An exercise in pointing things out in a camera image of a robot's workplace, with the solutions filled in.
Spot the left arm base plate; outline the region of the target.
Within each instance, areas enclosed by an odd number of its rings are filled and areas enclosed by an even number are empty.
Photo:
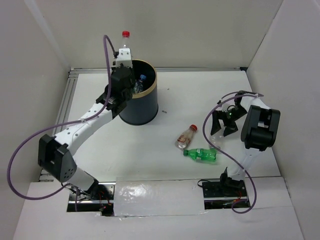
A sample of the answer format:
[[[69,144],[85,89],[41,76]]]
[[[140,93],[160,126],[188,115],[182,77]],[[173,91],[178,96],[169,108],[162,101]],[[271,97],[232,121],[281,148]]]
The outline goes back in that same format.
[[[89,196],[75,187],[68,187],[68,213],[98,213],[104,217],[114,216],[114,196],[116,182],[100,182],[94,196]]]

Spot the red label water bottle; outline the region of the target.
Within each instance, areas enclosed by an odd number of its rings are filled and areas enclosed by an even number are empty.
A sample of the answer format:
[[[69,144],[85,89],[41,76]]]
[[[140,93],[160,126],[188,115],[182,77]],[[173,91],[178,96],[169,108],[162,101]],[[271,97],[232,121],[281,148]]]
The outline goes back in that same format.
[[[121,44],[121,49],[127,49],[130,48],[130,32],[125,30],[122,32],[122,44]]]

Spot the blue label water bottle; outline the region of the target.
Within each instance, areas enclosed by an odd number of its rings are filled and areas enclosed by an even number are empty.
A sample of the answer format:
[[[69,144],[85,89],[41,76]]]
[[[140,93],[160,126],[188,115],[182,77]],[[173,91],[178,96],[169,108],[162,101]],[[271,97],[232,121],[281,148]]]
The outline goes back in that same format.
[[[144,91],[144,81],[147,79],[147,77],[143,74],[140,75],[139,79],[135,82],[135,86],[133,88],[134,94],[139,94]]]

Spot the crushed bottle red cap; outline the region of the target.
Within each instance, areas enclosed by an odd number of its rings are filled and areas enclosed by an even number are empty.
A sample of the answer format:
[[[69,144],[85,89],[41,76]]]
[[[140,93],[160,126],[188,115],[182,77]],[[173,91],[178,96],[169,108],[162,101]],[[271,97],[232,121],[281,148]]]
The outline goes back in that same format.
[[[188,148],[192,142],[195,133],[198,128],[196,125],[192,124],[187,130],[185,130],[175,141],[175,146],[180,150],[185,150]]]

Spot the green bottle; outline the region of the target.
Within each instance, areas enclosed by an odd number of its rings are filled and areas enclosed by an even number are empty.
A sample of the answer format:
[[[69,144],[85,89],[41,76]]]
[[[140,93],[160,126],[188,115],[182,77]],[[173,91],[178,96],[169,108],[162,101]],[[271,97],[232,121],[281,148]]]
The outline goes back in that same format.
[[[185,157],[203,164],[214,164],[216,162],[216,151],[214,149],[195,148],[183,151]]]

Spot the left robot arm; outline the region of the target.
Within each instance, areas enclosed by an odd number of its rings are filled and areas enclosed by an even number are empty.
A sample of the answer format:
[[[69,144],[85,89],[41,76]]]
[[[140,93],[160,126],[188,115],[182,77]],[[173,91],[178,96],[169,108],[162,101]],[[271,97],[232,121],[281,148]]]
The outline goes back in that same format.
[[[74,155],[80,146],[102,126],[116,118],[132,99],[136,83],[131,67],[114,67],[110,84],[93,106],[72,124],[54,136],[43,135],[38,145],[38,165],[60,183],[77,187],[88,200],[95,199],[102,185],[89,173],[77,166]]]

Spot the clear wide-mouth plastic jar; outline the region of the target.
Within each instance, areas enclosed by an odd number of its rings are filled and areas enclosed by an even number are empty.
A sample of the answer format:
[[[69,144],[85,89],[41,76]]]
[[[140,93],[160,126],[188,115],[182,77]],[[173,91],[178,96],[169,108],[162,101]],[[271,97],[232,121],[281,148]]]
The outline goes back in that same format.
[[[222,135],[211,135],[210,136],[210,142],[215,145],[218,149],[222,149],[223,146],[223,136]]]

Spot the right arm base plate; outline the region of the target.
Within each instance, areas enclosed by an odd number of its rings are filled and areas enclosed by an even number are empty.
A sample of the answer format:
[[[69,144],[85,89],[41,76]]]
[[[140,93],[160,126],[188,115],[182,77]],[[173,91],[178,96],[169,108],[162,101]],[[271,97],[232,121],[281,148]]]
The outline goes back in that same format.
[[[202,189],[205,210],[249,208],[251,206],[244,182],[239,188],[222,186],[219,180],[200,179],[197,186]]]

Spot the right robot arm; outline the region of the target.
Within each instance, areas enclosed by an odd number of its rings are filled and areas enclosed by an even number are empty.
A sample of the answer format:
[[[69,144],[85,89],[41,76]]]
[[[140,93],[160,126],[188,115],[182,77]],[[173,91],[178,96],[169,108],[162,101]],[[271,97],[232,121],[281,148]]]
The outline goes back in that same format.
[[[233,108],[212,113],[211,136],[222,129],[220,121],[224,125],[224,137],[237,132],[236,121],[246,116],[240,134],[244,155],[220,175],[218,190],[223,196],[230,196],[244,187],[245,171],[261,152],[276,141],[281,112],[265,105],[260,96],[259,93],[238,91],[233,97]]]

